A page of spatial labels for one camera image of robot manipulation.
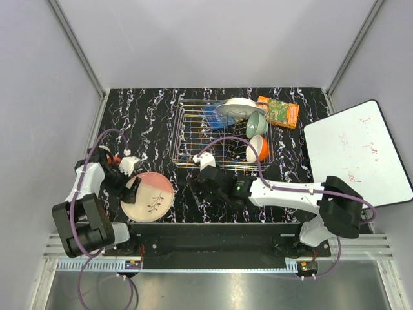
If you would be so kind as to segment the metal wire dish rack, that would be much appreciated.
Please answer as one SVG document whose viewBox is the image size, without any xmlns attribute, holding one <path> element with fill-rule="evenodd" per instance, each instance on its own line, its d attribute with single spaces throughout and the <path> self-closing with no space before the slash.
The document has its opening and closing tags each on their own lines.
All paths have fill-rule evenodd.
<svg viewBox="0 0 413 310">
<path fill-rule="evenodd" d="M 182 99 L 178 103 L 170 147 L 170 157 L 178 167 L 194 168 L 196 164 L 192 161 L 192 157 L 200 152 L 209 152 L 223 169 L 236 171 L 257 169 L 257 162 L 246 161 L 248 145 L 241 141 L 251 140 L 246 135 L 248 119 L 234 118 L 237 120 L 236 124 L 212 130 L 202 115 L 202 106 L 215 103 L 221 105 L 227 100 Z M 274 160 L 272 127 L 269 123 L 267 133 L 262 136 L 269 144 L 269 155 L 261 161 L 262 169 L 267 169 Z"/>
</svg>

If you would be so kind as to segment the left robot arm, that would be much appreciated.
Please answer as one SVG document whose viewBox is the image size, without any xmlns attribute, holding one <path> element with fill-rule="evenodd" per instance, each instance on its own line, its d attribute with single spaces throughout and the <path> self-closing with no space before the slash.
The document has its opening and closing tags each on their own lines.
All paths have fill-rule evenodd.
<svg viewBox="0 0 413 310">
<path fill-rule="evenodd" d="M 118 158 L 100 146 L 90 158 L 76 163 L 76 180 L 64 202 L 52 207 L 52 217 L 69 258 L 110 246 L 127 256 L 139 249 L 139 240 L 125 223 L 112 223 L 99 199 L 106 190 L 121 202 L 135 203 L 141 178 L 132 177 L 140 166 L 136 156 Z"/>
</svg>

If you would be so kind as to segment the green ceramic bowl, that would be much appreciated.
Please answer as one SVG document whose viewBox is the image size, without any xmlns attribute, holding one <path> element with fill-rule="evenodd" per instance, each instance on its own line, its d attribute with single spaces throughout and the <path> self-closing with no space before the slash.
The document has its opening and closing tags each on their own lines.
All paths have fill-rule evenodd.
<svg viewBox="0 0 413 310">
<path fill-rule="evenodd" d="M 248 139 L 256 135 L 264 135 L 267 133 L 268 123 L 265 117 L 259 112 L 251 113 L 246 127 L 246 135 Z"/>
</svg>

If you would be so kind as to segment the orange bowl white inside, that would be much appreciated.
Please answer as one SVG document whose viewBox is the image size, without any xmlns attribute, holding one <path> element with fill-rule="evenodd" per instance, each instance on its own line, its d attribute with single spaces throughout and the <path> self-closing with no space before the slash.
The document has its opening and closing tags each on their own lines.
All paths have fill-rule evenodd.
<svg viewBox="0 0 413 310">
<path fill-rule="evenodd" d="M 269 144 L 267 140 L 260 135 L 255 135 L 249 141 L 251 147 L 248 146 L 246 150 L 246 161 L 249 163 L 254 163 L 257 161 L 256 155 L 252 149 L 257 152 L 260 161 L 264 161 L 269 155 Z"/>
</svg>

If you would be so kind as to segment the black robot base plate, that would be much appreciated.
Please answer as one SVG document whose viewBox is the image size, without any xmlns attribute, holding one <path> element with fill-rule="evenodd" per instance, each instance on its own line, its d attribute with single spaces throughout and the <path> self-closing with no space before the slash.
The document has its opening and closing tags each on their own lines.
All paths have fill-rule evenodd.
<svg viewBox="0 0 413 310">
<path fill-rule="evenodd" d="M 294 273 L 297 261 L 330 259 L 345 238 L 313 248 L 297 223 L 136 224 L 131 239 L 94 258 L 88 271 Z"/>
</svg>

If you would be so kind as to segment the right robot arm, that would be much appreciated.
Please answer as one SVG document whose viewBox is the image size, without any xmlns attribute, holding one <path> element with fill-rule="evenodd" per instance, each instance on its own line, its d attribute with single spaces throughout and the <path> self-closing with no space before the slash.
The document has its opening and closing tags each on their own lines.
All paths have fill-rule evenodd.
<svg viewBox="0 0 413 310">
<path fill-rule="evenodd" d="M 359 236 L 362 197 L 335 176 L 327 176 L 321 183 L 282 183 L 251 175 L 235 176 L 209 165 L 191 178 L 188 186 L 197 202 L 277 206 L 313 214 L 293 239 L 293 248 L 301 256 L 309 255 L 329 238 Z"/>
</svg>

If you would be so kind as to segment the orange mug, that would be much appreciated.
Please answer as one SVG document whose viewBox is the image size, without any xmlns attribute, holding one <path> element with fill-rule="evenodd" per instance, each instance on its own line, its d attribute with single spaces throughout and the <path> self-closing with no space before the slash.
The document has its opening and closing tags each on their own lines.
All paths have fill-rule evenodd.
<svg viewBox="0 0 413 310">
<path fill-rule="evenodd" d="M 115 165 L 115 166 L 120 165 L 121 159 L 117 156 L 113 156 L 108 147 L 106 147 L 104 145 L 100 145 L 99 148 L 104 150 L 109 165 Z"/>
</svg>

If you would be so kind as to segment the white paper plate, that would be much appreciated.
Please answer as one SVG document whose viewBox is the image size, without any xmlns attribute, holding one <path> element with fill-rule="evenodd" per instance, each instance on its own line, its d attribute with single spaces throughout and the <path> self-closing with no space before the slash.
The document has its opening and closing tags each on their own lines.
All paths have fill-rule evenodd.
<svg viewBox="0 0 413 310">
<path fill-rule="evenodd" d="M 254 112 L 264 116 L 266 111 L 258 107 L 255 101 L 246 98 L 232 98 L 218 105 L 216 111 L 224 116 L 248 119 Z"/>
</svg>

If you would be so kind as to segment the pink cream floral plate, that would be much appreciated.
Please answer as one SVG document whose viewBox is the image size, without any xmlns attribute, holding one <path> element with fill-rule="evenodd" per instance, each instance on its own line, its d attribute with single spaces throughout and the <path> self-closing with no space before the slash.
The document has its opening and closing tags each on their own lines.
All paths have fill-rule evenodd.
<svg viewBox="0 0 413 310">
<path fill-rule="evenodd" d="M 126 187 L 131 189 L 137 179 L 140 184 L 135 190 L 136 202 L 120 202 L 123 212 L 133 221 L 148 223 L 163 217 L 174 202 L 174 188 L 164 175 L 144 172 L 129 180 Z"/>
</svg>

